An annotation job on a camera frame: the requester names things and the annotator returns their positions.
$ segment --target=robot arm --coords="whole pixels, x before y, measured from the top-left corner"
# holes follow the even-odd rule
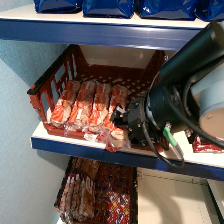
[[[129,131],[134,146],[150,146],[173,166],[183,166],[181,150],[172,133],[191,129],[205,140],[224,148],[224,29],[211,22],[160,69],[161,81],[133,100],[126,112],[117,106],[111,121]],[[169,140],[181,157],[173,164],[155,149]]]

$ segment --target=white shelf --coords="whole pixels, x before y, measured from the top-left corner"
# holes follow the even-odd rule
[[[143,175],[138,178],[138,223],[219,222],[206,185]]]
[[[207,25],[195,21],[84,18],[36,13],[34,4],[0,13],[0,39],[179,50]]]
[[[76,22],[76,23],[107,23],[107,24],[126,24],[141,26],[162,26],[162,27],[185,27],[185,28],[204,28],[208,23],[199,19],[195,21],[172,21],[172,20],[152,20],[140,19],[136,14],[131,19],[115,18],[84,18],[83,12],[69,14],[46,14],[36,13],[34,4],[15,8],[0,13],[2,19],[17,20],[36,20],[36,21],[55,21],[55,22]]]
[[[174,138],[177,140],[177,142],[179,143],[180,147],[183,150],[185,162],[224,168],[224,163],[223,163],[224,153],[211,153],[211,152],[210,153],[193,153],[192,146],[188,143],[184,132],[179,132],[174,134]],[[85,140],[77,140],[72,138],[49,135],[46,129],[44,128],[42,122],[40,122],[37,129],[33,133],[32,139],[38,139],[40,141],[38,144],[40,147],[39,149],[41,149],[41,140],[49,140],[55,143],[57,142],[65,143],[65,144],[68,143],[71,145],[84,146],[87,148],[92,147],[92,148],[97,148],[102,150],[105,149],[105,145],[102,143],[88,142]],[[138,149],[123,148],[120,150],[120,152],[131,153],[135,155],[154,156],[153,152],[138,150]],[[169,150],[168,152],[163,152],[162,155],[168,158],[177,159],[177,157],[175,156],[172,150]]]
[[[208,183],[224,219],[224,182],[208,180]]]

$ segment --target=cable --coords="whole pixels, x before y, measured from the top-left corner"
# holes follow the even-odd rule
[[[201,136],[202,138],[204,138],[205,140],[207,140],[208,142],[211,142],[212,144],[223,148],[224,149],[224,142],[223,141],[218,141],[215,138],[211,137],[210,135],[208,135],[207,133],[205,133],[204,131],[202,131],[200,128],[198,128],[197,126],[195,126],[188,118],[186,118],[177,108],[176,106],[173,104],[173,102],[170,99],[170,95],[169,95],[169,91],[167,90],[167,87],[163,87],[163,91],[165,94],[165,100],[167,101],[168,105],[170,106],[170,108],[173,110],[173,112],[177,115],[177,117],[185,124],[187,125],[189,128],[191,128],[195,133],[197,133],[199,136]]]
[[[155,77],[153,78],[153,80],[152,80],[152,83],[151,83],[151,85],[150,85],[150,87],[149,87],[149,90],[148,90],[148,92],[152,89],[152,86],[153,86],[153,84],[154,84],[154,82],[156,81],[156,78],[157,78],[157,76],[160,74],[160,71],[158,71],[158,73],[155,75]]]
[[[156,132],[154,126],[153,126],[151,123],[149,123],[149,126],[150,126],[150,128],[152,129],[152,132],[153,132],[153,134],[155,135],[156,140],[157,140],[157,142],[160,144],[160,146],[161,146],[165,151],[168,151],[168,150],[169,150],[169,145],[167,144],[166,138],[162,137],[163,140],[164,140],[164,142],[165,142],[165,146],[164,146],[164,144],[161,142],[159,136],[157,135],[157,132]]]
[[[172,86],[172,90],[173,90],[174,95],[178,98],[178,103],[180,105],[180,109],[181,109],[182,113],[185,114],[184,106],[181,102],[181,97],[180,97],[179,92],[177,91],[177,88],[175,86]]]
[[[156,78],[158,77],[159,74],[160,74],[160,71],[158,71],[158,73],[155,75],[155,77],[154,77],[153,80],[152,80],[152,83],[151,83],[151,85],[150,85],[150,87],[149,87],[149,90],[148,90],[148,92],[147,92],[147,102],[149,102],[149,93],[150,93],[150,91],[151,91],[151,89],[152,89],[152,86],[153,86],[153,84],[154,84],[154,82],[155,82],[155,80],[156,80]]]
[[[155,149],[155,147],[154,147],[154,145],[152,143],[151,138],[149,137],[148,131],[147,131],[146,126],[145,126],[145,121],[142,124],[142,129],[143,129],[144,135],[146,137],[146,140],[149,143],[149,146],[151,147],[152,151],[155,153],[155,155],[158,158],[160,158],[163,162],[165,162],[165,163],[167,163],[167,164],[169,164],[170,166],[173,166],[173,167],[181,168],[181,167],[184,166],[184,158],[183,158],[183,155],[180,155],[181,156],[181,160],[180,160],[180,165],[179,165],[179,164],[172,163],[170,160],[168,160],[167,158],[165,158],[164,156],[162,156],[162,155],[160,155],[158,153],[158,151]]]
[[[191,87],[191,85],[195,82],[198,82],[199,80],[201,80],[205,75],[207,74],[197,74],[197,75],[193,75],[190,79],[188,79],[185,87],[184,87],[184,91],[183,91],[183,105],[184,105],[184,110],[187,113],[188,116],[192,116],[192,113],[190,112],[188,105],[187,105],[187,96],[188,96],[188,91]]]

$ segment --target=bottom shelf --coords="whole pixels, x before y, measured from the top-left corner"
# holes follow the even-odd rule
[[[207,185],[153,176],[153,171],[152,176],[142,175],[144,169],[140,171],[138,224],[219,223]]]
[[[110,153],[105,150],[105,145],[102,143],[49,135],[42,122],[33,133],[31,144],[34,149],[69,156],[224,181],[224,153],[194,153],[184,132],[176,133],[174,137],[183,150],[186,162],[181,169],[162,162],[153,152],[123,148],[116,153]],[[170,159],[176,159],[172,150],[162,154]]]
[[[214,180],[208,180],[208,183],[224,220],[224,183]]]

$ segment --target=wrapped pastry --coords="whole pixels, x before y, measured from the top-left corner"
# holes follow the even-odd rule
[[[65,219],[68,223],[73,223],[73,216],[71,214],[71,203],[72,203],[72,195],[75,186],[75,177],[71,177],[71,182],[69,186],[69,190],[66,196],[66,212],[65,212]]]
[[[123,109],[126,107],[126,100],[128,96],[127,88],[123,86],[115,86],[112,91],[112,97],[110,101],[109,113],[104,122],[104,127],[107,131],[107,145],[108,151],[115,152],[128,143],[127,132],[117,128],[110,122],[111,115],[116,105],[119,103]]]
[[[69,191],[70,182],[71,182],[71,178],[70,178],[70,176],[68,176],[68,179],[67,179],[62,197],[61,197],[61,202],[60,202],[60,205],[59,205],[59,208],[58,208],[60,213],[63,213],[63,214],[66,211],[66,198],[67,198],[67,194],[68,194],[68,191]]]
[[[79,207],[79,214],[87,219],[92,219],[95,210],[95,185],[87,176],[83,182],[81,192],[81,203]]]
[[[89,119],[89,130],[92,132],[99,132],[101,130],[102,124],[108,114],[110,93],[110,84],[97,84],[93,112]]]
[[[82,180],[79,174],[76,174],[75,186],[72,195],[71,214],[73,219],[83,218],[79,216],[79,207],[81,203]]]
[[[82,164],[82,171],[86,173],[91,180],[95,180],[96,174],[98,172],[100,162],[92,159],[85,159]]]
[[[50,121],[52,125],[62,128],[67,122],[79,89],[80,83],[77,81],[71,80],[66,83],[62,96],[59,98],[51,115]]]
[[[114,108],[116,107],[117,103],[119,103],[123,109],[126,107],[126,100],[128,96],[128,90],[127,88],[123,86],[115,86],[112,91],[112,96],[110,100],[110,107],[109,107],[109,113],[107,115],[107,118],[104,122],[104,126],[107,131],[112,132],[113,130],[116,130],[116,133],[114,133],[114,137],[120,138],[120,136],[123,133],[123,130],[114,127],[114,124],[110,122],[111,115],[114,111]]]
[[[81,85],[78,97],[68,120],[68,130],[82,130],[83,126],[89,123],[95,89],[96,83],[94,81],[84,82]]]

